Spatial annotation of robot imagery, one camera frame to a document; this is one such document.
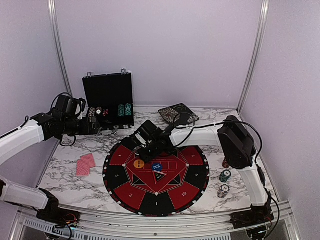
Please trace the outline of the blue small blind button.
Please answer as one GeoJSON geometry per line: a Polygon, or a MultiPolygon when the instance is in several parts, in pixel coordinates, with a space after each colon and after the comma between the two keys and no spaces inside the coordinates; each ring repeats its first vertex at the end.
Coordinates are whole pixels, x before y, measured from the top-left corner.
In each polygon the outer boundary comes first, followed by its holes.
{"type": "Polygon", "coordinates": [[[161,163],[153,163],[151,166],[151,169],[156,172],[161,172],[163,169],[163,166],[161,163]]]}

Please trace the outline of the orange big blind button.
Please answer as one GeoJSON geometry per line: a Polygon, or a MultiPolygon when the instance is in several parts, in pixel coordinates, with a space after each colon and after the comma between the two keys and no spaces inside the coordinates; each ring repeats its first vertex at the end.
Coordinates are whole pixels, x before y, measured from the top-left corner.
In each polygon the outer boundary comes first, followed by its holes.
{"type": "Polygon", "coordinates": [[[144,166],[145,166],[145,163],[143,160],[135,160],[134,163],[133,163],[133,166],[136,168],[136,169],[142,169],[144,166]]]}

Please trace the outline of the red 100 chip stack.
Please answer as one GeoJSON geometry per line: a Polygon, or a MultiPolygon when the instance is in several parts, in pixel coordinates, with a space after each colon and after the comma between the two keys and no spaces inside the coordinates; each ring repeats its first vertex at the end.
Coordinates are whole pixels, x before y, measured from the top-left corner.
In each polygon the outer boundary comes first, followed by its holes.
{"type": "Polygon", "coordinates": [[[225,168],[225,169],[228,169],[230,167],[230,165],[228,164],[226,159],[223,160],[222,167],[225,168]]]}

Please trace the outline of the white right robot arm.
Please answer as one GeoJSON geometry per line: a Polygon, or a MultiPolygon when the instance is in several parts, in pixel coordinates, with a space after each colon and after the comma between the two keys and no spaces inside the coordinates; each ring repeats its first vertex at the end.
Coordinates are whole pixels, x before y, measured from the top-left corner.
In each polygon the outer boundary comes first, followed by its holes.
{"type": "Polygon", "coordinates": [[[163,152],[172,152],[180,147],[220,146],[229,166],[236,169],[248,190],[251,210],[247,219],[258,224],[272,212],[273,200],[266,188],[266,178],[258,164],[261,149],[255,148],[255,140],[247,130],[255,128],[229,115],[224,121],[207,125],[169,126],[165,130],[145,121],[133,134],[137,140],[138,154],[149,162],[163,152]]]}

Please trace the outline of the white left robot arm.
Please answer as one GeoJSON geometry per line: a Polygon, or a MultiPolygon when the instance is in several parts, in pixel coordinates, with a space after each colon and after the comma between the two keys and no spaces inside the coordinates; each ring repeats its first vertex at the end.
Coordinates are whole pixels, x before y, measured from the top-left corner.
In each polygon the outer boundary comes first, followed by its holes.
{"type": "MultiPolygon", "coordinates": [[[[0,137],[0,163],[19,154],[23,150],[47,141],[69,137],[96,135],[101,127],[97,119],[77,116],[64,116],[39,113],[26,118],[25,123],[0,137]]],[[[37,217],[52,223],[58,223],[69,213],[59,208],[59,200],[49,191],[42,188],[31,188],[0,178],[0,200],[16,205],[37,209],[37,217]]]]}

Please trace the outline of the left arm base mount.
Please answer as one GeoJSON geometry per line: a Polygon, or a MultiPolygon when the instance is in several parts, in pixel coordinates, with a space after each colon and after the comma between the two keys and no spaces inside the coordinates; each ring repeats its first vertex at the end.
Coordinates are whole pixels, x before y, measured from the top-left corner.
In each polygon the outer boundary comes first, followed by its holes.
{"type": "Polygon", "coordinates": [[[39,210],[36,217],[40,220],[58,225],[58,227],[76,227],[79,222],[80,213],[78,211],[58,209],[54,212],[39,210]]]}

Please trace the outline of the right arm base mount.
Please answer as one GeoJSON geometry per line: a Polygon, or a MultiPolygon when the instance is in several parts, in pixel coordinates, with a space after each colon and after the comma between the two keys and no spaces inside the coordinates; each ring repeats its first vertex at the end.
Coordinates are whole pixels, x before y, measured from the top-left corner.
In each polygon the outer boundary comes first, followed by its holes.
{"type": "Polygon", "coordinates": [[[275,219],[274,215],[262,213],[254,213],[251,210],[234,212],[230,215],[230,223],[234,229],[240,229],[244,227],[251,227],[258,224],[264,224],[275,219]]]}

